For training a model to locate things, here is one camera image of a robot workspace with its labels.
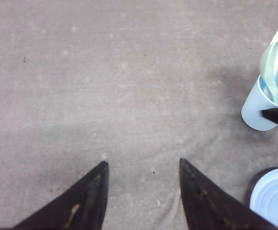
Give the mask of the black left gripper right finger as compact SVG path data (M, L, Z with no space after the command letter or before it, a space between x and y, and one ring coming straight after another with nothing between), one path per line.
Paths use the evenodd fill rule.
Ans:
M185 218L190 230L277 229L182 158L179 161L179 179Z

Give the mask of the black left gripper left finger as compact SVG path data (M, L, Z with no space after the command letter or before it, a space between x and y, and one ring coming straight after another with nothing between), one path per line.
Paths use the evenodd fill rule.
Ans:
M109 187L109 164L100 162L91 171L31 216L15 230L100 230Z

